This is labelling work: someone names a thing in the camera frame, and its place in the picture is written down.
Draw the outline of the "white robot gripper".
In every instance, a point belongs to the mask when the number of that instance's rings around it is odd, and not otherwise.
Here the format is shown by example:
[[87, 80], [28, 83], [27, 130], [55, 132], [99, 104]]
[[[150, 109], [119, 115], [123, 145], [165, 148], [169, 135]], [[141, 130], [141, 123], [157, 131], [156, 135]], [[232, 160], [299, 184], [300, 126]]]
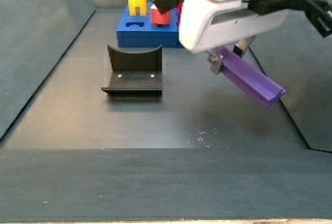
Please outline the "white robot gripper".
[[[257, 14], [251, 0], [185, 0], [180, 24], [180, 41], [193, 53], [236, 42], [233, 52], [243, 56], [256, 35], [276, 28], [287, 10]], [[223, 71], [224, 56], [217, 49], [209, 53], [210, 71]]]

